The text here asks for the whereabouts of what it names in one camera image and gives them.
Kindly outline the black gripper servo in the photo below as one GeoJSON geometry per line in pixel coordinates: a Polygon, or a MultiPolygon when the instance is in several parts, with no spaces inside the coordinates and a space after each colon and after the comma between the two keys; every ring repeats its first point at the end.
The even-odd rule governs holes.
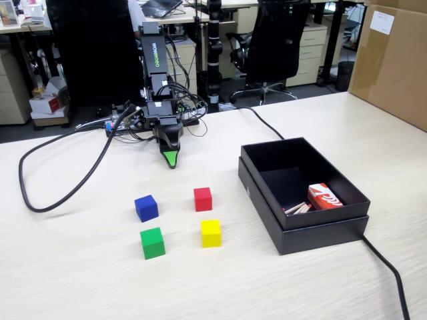
{"type": "Polygon", "coordinates": [[[171,101],[150,101],[143,108],[143,128],[155,129],[161,154],[170,169],[175,169],[180,150],[183,124],[173,110],[171,101]]]}

